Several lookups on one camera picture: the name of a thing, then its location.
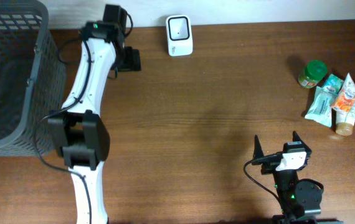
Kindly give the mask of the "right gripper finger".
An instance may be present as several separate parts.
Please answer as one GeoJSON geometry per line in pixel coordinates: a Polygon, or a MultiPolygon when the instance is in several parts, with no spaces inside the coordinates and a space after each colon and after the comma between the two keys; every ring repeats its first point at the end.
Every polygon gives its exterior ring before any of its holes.
{"type": "Polygon", "coordinates": [[[299,135],[296,131],[293,131],[292,141],[293,142],[302,142],[301,138],[299,137],[299,135]]]}
{"type": "Polygon", "coordinates": [[[264,156],[262,146],[260,144],[259,138],[257,135],[254,137],[254,150],[253,150],[253,158],[261,158],[264,156]]]}

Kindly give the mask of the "light teal wipes packet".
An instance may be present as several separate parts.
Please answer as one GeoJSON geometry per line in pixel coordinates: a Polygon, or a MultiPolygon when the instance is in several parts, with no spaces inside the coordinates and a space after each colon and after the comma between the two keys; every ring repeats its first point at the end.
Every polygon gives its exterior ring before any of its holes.
{"type": "Polygon", "coordinates": [[[316,121],[330,128],[332,126],[331,105],[334,103],[336,97],[337,94],[317,86],[314,101],[306,113],[305,119],[316,121]]]}

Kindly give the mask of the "orange small tissue pack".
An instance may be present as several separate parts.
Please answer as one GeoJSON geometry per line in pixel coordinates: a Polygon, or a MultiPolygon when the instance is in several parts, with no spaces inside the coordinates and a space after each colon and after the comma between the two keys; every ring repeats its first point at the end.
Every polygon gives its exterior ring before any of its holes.
{"type": "Polygon", "coordinates": [[[340,113],[348,113],[355,103],[355,86],[344,86],[339,91],[331,108],[340,113]]]}

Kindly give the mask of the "white Pantene tube gold cap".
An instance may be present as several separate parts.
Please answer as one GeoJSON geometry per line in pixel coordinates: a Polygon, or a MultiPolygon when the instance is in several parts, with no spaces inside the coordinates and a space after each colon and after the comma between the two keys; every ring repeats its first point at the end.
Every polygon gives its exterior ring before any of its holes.
{"type": "MultiPolygon", "coordinates": [[[[350,73],[346,75],[345,81],[342,85],[344,86],[355,86],[350,73]]],[[[336,111],[336,134],[342,136],[350,136],[353,133],[355,123],[355,103],[348,113],[340,113],[336,111]]]]}

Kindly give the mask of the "small teal tissue pack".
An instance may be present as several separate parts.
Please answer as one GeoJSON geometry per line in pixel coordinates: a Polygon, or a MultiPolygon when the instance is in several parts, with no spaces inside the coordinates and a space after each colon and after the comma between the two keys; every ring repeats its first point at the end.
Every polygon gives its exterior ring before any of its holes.
{"type": "Polygon", "coordinates": [[[324,91],[334,93],[337,95],[339,93],[343,83],[344,83],[344,80],[340,79],[336,75],[330,74],[328,76],[328,78],[326,79],[326,81],[324,82],[322,89],[324,91]]]}

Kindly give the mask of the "green round lid jar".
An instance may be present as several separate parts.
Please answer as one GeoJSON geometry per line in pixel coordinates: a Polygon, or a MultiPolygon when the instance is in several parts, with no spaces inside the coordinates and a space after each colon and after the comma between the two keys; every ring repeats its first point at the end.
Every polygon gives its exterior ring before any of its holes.
{"type": "Polygon", "coordinates": [[[320,60],[310,61],[298,76],[298,83],[304,88],[315,87],[327,74],[326,64],[320,60]]]}

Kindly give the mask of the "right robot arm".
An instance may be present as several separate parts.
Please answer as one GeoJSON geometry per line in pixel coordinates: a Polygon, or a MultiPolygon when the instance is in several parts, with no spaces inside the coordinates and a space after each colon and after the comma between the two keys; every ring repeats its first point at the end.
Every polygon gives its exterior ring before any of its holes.
{"type": "Polygon", "coordinates": [[[299,179],[298,172],[308,165],[312,150],[293,132],[292,141],[286,142],[280,152],[265,155],[258,136],[254,137],[252,159],[245,163],[244,174],[255,184],[272,194],[282,213],[274,215],[271,223],[341,223],[341,220],[317,219],[321,213],[324,193],[322,183],[312,179],[299,179]],[[276,192],[256,181],[247,172],[247,166],[260,166],[262,175],[272,175],[276,192]]]}

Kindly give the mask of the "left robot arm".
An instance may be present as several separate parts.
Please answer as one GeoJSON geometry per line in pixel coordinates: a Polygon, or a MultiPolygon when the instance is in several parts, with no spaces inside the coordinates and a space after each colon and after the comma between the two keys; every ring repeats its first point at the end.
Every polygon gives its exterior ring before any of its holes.
{"type": "Polygon", "coordinates": [[[110,151],[110,135],[100,117],[110,71],[141,70],[140,52],[125,45],[131,16],[107,4],[100,21],[80,31],[82,53],[72,89],[59,112],[47,118],[53,144],[72,176],[77,223],[108,223],[102,172],[110,151]]]}

